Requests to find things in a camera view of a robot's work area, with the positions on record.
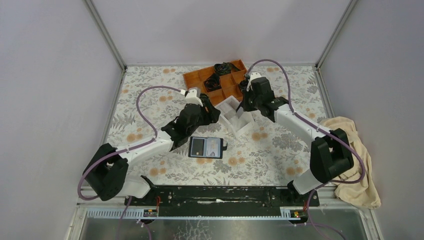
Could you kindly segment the white plastic card box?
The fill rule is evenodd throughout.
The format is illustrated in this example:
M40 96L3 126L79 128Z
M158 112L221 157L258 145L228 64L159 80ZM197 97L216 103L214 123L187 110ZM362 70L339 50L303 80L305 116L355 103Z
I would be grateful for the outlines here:
M241 137L254 126L253 115L244 111L241 102L232 95L218 103L215 108L220 111L218 122L236 138Z

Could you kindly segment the black VIP card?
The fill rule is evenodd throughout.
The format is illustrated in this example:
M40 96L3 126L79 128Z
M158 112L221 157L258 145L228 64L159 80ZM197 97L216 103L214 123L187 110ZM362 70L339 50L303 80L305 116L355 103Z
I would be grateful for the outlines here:
M205 149L204 144L205 140L203 138L193 138L191 141L191 154L193 156L203 156Z

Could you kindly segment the black leather card holder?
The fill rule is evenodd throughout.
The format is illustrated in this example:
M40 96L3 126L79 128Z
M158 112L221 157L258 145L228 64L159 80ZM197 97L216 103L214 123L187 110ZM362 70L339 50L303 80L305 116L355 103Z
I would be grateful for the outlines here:
M188 157L222 159L227 148L223 138L192 136L189 140Z

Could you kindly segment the white VIP card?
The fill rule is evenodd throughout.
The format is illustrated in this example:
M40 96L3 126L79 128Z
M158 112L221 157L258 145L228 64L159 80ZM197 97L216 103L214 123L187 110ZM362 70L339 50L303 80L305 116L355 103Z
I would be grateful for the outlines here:
M221 139L220 138L207 138L206 139L206 156L219 158L221 157Z

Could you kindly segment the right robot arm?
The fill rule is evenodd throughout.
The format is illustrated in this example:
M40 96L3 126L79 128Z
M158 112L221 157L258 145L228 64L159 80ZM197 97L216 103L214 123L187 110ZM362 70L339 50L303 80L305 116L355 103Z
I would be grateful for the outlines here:
M291 189L287 191L286 198L291 205L301 205L308 192L354 166L347 134L340 128L330 130L313 123L305 115L297 113L289 100L275 96L266 77L244 79L239 88L242 93L240 106L245 112L260 111L262 116L298 136L310 150L309 169L287 185Z

